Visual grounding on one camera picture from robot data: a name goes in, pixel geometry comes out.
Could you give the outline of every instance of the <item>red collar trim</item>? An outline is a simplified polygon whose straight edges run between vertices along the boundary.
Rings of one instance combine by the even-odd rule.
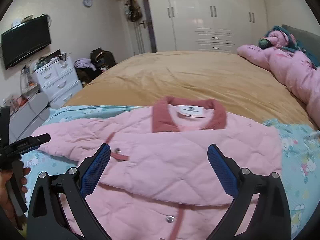
[[[168,105],[183,106],[201,106],[214,109],[214,116],[208,124],[202,128],[205,129],[223,129],[227,124],[227,113],[224,106],[215,99],[207,100],[189,100],[184,98],[175,98],[171,96],[164,97],[157,101],[152,108],[152,131],[153,132],[180,132],[179,128],[172,120]]]

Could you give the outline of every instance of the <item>yellow bedsheet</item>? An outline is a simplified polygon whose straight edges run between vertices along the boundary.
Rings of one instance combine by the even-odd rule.
[[[305,105],[274,76],[236,54],[173,51],[121,62],[77,93],[65,106],[149,106],[163,96],[215,98],[234,114],[257,122],[312,126]]]

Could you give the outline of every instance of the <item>human hand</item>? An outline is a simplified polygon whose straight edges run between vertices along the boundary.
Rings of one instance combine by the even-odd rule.
[[[30,173],[30,168],[23,169],[23,176],[26,176]],[[6,213],[9,220],[16,226],[17,222],[15,220],[15,213],[13,205],[8,197],[8,192],[5,187],[5,184],[8,180],[11,179],[13,172],[11,170],[3,170],[0,172],[0,206],[3,208],[4,212]],[[27,179],[23,177],[21,179],[21,184],[26,185]],[[27,193],[28,190],[25,186],[22,186],[23,193]]]

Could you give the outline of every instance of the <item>pink blanket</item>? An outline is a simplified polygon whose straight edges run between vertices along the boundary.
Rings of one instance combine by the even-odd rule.
[[[251,63],[271,71],[307,105],[308,114],[320,127],[320,68],[313,69],[311,60],[303,52],[284,52],[275,47],[260,49],[254,45],[240,46],[237,52]]]
[[[185,107],[179,105],[203,108],[203,117],[184,116]],[[40,150],[80,163],[103,142],[110,145],[112,158],[86,200],[114,240],[206,239],[232,202],[208,162],[212,143],[255,174],[281,172],[277,129],[226,113],[214,99],[166,97],[153,107],[105,120],[44,125],[33,135],[46,132],[51,141]],[[256,201],[254,196],[239,233],[248,226]],[[63,208],[80,234],[65,202]],[[174,216],[175,223],[168,223],[167,216]]]

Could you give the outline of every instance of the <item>clothing label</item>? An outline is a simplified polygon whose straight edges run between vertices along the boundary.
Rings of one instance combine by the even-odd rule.
[[[178,105],[180,114],[189,117],[204,117],[203,107],[200,106],[180,106]]]

